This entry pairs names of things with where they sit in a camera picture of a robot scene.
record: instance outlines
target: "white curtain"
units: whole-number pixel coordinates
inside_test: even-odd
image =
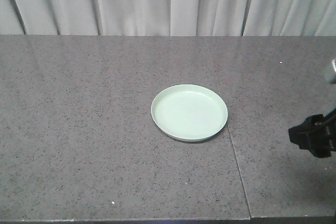
[[[336,0],[0,0],[0,34],[336,35]]]

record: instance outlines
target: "black clamp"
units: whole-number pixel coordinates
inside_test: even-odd
[[[312,115],[288,130],[290,141],[315,157],[330,157],[336,151],[336,109],[327,116]]]

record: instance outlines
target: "light green plate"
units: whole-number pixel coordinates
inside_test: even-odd
[[[187,142],[212,137],[227,121],[225,102],[210,89],[192,84],[161,91],[153,100],[151,112],[164,133]]]

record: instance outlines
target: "gray granite countertop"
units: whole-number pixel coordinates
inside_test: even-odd
[[[0,220],[331,220],[336,155],[314,158],[287,131],[336,106],[321,75],[335,45],[0,36]],[[183,83],[228,106],[209,141],[173,140],[151,119],[156,94]]]

